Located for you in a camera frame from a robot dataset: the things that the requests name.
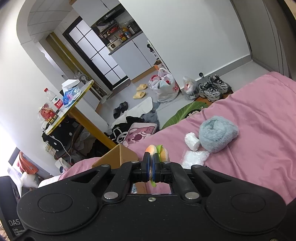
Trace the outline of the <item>plush hamburger toy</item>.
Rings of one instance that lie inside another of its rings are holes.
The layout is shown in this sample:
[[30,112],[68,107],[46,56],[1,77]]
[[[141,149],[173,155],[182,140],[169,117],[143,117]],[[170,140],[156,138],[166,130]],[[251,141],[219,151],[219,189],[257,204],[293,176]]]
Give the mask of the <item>plush hamburger toy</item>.
[[151,161],[152,161],[153,155],[156,153],[158,154],[160,162],[168,162],[170,160],[169,153],[163,145],[157,145],[157,146],[149,145],[145,151],[150,153]]

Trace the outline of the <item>clear bag white stuffing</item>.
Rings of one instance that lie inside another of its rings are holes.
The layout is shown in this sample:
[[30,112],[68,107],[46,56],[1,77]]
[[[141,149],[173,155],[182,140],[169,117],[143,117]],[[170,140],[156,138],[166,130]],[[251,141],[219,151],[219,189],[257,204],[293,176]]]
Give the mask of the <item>clear bag white stuffing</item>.
[[186,151],[181,166],[184,169],[191,169],[193,165],[203,166],[209,156],[208,151]]

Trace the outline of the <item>fluffy blue-grey plush roll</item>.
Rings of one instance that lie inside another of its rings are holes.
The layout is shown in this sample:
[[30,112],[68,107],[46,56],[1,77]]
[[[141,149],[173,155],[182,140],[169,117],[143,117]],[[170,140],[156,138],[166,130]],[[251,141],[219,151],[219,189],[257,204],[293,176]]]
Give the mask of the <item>fluffy blue-grey plush roll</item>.
[[222,116],[211,117],[199,128],[201,146],[210,153],[220,152],[238,135],[238,126]]

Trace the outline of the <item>pink bear cushion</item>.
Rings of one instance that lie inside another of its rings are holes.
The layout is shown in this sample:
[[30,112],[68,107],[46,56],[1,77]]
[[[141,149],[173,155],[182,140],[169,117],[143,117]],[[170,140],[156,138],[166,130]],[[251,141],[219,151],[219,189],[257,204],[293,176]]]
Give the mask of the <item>pink bear cushion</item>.
[[153,135],[158,125],[156,123],[133,123],[127,132],[122,132],[116,139],[119,144],[128,147]]

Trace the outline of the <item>black clothes pile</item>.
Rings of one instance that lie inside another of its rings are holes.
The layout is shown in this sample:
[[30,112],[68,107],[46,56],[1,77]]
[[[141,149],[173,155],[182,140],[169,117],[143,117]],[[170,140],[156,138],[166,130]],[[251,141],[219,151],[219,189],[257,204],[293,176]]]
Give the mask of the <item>black clothes pile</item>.
[[120,144],[125,139],[130,127],[134,123],[146,123],[143,118],[127,116],[126,122],[118,123],[114,127],[108,129],[104,134],[116,144]]

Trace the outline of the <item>white floor mat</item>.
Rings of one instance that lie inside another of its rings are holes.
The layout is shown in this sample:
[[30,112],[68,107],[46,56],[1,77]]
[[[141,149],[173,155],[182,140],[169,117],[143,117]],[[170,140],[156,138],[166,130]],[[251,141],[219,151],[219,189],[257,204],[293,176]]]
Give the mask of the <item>white floor mat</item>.
[[143,114],[150,112],[153,109],[152,98],[148,97],[140,104],[127,111],[127,116],[140,118]]

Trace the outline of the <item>yellow slipper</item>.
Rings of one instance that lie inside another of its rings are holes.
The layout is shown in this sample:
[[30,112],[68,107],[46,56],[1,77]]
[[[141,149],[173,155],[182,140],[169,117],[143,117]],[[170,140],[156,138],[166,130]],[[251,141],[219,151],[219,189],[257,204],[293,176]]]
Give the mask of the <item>yellow slipper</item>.
[[142,99],[143,97],[145,97],[145,95],[145,91],[137,91],[136,94],[133,96],[133,99]]
[[145,90],[145,89],[147,89],[147,84],[140,84],[137,87],[137,91],[142,91],[142,90]]

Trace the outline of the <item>black polka dot bag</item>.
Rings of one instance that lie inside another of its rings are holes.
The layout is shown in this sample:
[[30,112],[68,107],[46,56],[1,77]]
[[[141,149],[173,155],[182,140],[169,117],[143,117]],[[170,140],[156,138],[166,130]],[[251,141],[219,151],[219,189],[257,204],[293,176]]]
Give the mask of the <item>black polka dot bag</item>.
[[43,133],[42,139],[56,151],[64,151],[70,147],[77,126],[75,119],[67,116],[49,135]]

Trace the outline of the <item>grey sneaker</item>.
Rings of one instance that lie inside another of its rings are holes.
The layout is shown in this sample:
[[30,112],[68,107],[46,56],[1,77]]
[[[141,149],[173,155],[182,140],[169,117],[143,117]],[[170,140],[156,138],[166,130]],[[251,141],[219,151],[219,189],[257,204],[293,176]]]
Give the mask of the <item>grey sneaker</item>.
[[208,76],[208,80],[222,94],[226,94],[231,90],[231,86],[224,82],[219,75],[210,75]]
[[199,96],[208,99],[210,102],[222,99],[223,94],[215,88],[210,82],[205,82],[198,85]]

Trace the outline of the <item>blue tissue pack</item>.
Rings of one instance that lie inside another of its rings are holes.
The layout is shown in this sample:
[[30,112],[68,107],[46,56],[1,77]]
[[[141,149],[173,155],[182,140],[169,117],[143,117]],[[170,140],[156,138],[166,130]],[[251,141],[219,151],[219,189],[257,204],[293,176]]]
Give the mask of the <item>blue tissue pack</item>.
[[81,94],[81,90],[79,87],[73,87],[67,90],[63,96],[63,104],[65,106],[71,105]]

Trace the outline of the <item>grey sneaker right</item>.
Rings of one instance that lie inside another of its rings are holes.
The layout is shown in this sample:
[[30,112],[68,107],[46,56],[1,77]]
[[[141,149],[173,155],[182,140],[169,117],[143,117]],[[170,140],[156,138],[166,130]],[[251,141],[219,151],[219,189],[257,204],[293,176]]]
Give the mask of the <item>grey sneaker right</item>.
[[231,86],[224,82],[219,75],[210,75],[208,76],[208,80],[222,94],[226,94],[231,90]]

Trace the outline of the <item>white kitchen cabinet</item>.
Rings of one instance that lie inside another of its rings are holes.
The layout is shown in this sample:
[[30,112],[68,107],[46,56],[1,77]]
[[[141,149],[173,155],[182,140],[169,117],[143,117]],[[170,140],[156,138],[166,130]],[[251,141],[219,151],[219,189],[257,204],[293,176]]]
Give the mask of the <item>white kitchen cabinet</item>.
[[149,70],[157,61],[148,44],[148,38],[141,31],[110,52],[110,56],[130,80]]

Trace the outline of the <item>plastic water bottle red label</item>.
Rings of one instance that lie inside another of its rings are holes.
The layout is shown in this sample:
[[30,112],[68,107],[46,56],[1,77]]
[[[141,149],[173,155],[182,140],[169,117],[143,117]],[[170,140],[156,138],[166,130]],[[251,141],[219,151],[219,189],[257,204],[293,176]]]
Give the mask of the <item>plastic water bottle red label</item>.
[[62,100],[54,92],[52,92],[48,88],[45,88],[44,92],[46,93],[49,101],[55,106],[55,108],[58,111],[64,110],[64,104],[63,104]]

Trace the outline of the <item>red snack bag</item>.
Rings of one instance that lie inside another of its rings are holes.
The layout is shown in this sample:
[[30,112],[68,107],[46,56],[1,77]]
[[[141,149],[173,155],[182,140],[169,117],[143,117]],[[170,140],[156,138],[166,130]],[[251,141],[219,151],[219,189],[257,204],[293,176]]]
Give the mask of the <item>red snack bag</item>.
[[58,118],[56,112],[51,108],[48,103],[45,103],[38,111],[39,116],[45,121],[52,125]]

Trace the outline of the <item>white tissue box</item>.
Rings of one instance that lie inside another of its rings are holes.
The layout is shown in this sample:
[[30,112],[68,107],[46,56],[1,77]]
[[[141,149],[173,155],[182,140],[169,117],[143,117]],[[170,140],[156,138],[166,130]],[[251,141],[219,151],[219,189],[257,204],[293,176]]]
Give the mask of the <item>white tissue box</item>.
[[63,91],[68,91],[69,89],[77,86],[80,83],[79,79],[68,79],[62,83]]

